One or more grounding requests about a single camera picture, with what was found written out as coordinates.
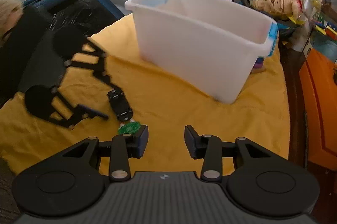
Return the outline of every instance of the gray ribbed panel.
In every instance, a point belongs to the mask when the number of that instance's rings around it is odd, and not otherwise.
[[[314,224],[303,215],[291,220],[251,216],[230,203],[221,187],[198,180],[193,172],[137,172],[111,184],[89,210],[58,220],[23,215],[15,224]]]

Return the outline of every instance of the yellow cloth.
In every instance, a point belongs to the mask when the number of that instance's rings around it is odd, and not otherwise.
[[[130,159],[132,171],[197,171],[203,160],[190,158],[184,143],[184,127],[192,125],[199,134],[213,134],[223,141],[247,137],[287,158],[289,110],[279,52],[265,60],[267,70],[251,75],[239,97],[225,105],[208,97],[181,79],[143,61],[139,56],[132,15],[93,35],[111,55],[107,71],[119,85],[134,110],[134,119],[149,126],[149,142],[141,159]],[[16,94],[0,110],[0,151],[10,168],[25,168],[89,136],[109,141],[119,123],[107,99],[110,88],[90,71],[70,68],[60,90],[74,105],[82,103],[107,113],[85,119],[70,131],[31,116]],[[233,170],[232,159],[223,160],[223,173]],[[107,174],[108,159],[100,172]]]

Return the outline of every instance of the orange box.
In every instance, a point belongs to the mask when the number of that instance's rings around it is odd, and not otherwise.
[[[337,85],[336,66],[312,49],[300,69],[308,120],[309,161],[337,170]]]

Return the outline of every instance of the dark wooden floor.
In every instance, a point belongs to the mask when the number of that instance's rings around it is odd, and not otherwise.
[[[336,173],[306,161],[305,109],[298,74],[305,58],[302,53],[287,49],[282,44],[279,48],[290,111],[289,160],[307,168],[320,183],[321,193],[312,212],[314,219],[320,224],[337,224],[337,185],[334,186]],[[19,215],[11,195],[12,180],[13,175],[7,164],[0,159],[0,224],[12,223]]]

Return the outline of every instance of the white plastic container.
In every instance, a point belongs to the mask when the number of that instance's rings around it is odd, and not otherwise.
[[[277,24],[223,0],[129,0],[142,56],[224,103],[233,103]]]

